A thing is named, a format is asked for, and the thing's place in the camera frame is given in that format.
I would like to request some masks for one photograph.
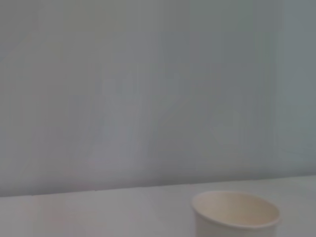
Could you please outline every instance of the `paper cup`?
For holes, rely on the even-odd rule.
[[[197,237],[275,237],[279,209],[247,193],[213,191],[193,198]]]

